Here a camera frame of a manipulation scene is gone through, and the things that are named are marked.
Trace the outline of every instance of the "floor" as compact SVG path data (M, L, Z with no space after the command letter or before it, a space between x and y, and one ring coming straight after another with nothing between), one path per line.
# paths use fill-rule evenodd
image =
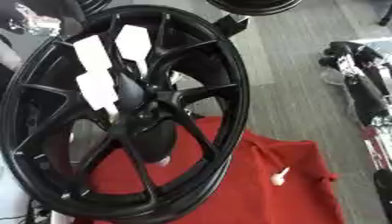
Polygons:
M210 21L224 14L203 0L113 2L113 6L124 4L165 4ZM334 187L349 224L387 221L360 133L347 116L341 92L320 79L323 69L318 58L333 40L391 36L392 25L376 24L387 6L386 0L304 0L294 10L253 17L249 29L233 38L252 84L248 127L267 137L317 142L330 170L339 174ZM16 45L24 56L42 40L30 41Z

